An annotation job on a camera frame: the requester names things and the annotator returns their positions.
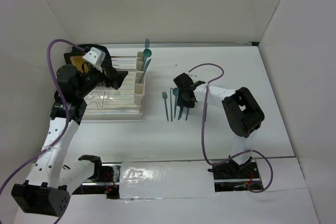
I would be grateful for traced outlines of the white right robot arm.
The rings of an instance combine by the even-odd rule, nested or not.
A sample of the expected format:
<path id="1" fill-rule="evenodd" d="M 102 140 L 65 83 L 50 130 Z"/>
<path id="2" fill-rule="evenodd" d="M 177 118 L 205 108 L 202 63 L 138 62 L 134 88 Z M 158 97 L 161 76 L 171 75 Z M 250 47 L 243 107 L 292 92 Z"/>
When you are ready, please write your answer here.
<path id="1" fill-rule="evenodd" d="M 211 166 L 219 166 L 230 162 L 229 172 L 235 178 L 247 172 L 247 163 L 251 160 L 254 132 L 261 127 L 265 115 L 249 89 L 241 87 L 237 90 L 210 86 L 205 81 L 194 81 L 187 73 L 173 79 L 179 89 L 178 106 L 194 108 L 195 103 L 203 103 L 201 146 L 205 161 Z M 228 159 L 212 163 L 206 155 L 205 123 L 207 106 L 211 104 L 225 112 L 230 129 L 239 137 L 234 143 Z"/>

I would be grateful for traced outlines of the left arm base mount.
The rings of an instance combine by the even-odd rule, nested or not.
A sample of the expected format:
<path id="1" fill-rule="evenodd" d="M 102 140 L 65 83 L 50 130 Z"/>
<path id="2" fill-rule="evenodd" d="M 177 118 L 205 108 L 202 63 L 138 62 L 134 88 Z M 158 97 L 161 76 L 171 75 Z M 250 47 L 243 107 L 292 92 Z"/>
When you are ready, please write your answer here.
<path id="1" fill-rule="evenodd" d="M 105 194 L 107 199 L 119 199 L 120 165 L 103 165 L 101 158 L 82 155 L 79 161 L 94 163 L 93 175 L 79 187 L 79 194 Z"/>

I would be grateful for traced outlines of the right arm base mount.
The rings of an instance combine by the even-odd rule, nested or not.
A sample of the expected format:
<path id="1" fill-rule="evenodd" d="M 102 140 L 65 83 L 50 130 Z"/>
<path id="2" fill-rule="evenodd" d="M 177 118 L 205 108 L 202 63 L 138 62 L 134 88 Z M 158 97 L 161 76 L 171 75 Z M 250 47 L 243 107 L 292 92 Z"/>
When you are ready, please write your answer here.
<path id="1" fill-rule="evenodd" d="M 216 192 L 245 191 L 250 184 L 251 190 L 264 188 L 257 163 L 251 157 L 242 165 L 229 161 L 221 166 L 213 166 L 208 172 L 213 174 Z"/>

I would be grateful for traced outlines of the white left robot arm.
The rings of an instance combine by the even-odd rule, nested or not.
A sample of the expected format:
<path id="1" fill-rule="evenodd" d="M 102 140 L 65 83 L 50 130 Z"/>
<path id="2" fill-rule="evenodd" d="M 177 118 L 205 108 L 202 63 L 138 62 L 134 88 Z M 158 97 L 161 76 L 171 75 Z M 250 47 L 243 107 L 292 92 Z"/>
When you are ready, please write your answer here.
<path id="1" fill-rule="evenodd" d="M 54 73 L 57 90 L 41 154 L 25 182 L 15 184 L 11 192 L 25 213 L 61 217 L 82 182 L 87 179 L 96 182 L 103 177 L 99 156 L 82 155 L 66 172 L 62 167 L 87 107 L 85 97 L 101 83 L 120 88 L 128 72 L 116 71 L 110 56 L 95 47 L 82 58 L 80 68 L 66 64 Z"/>

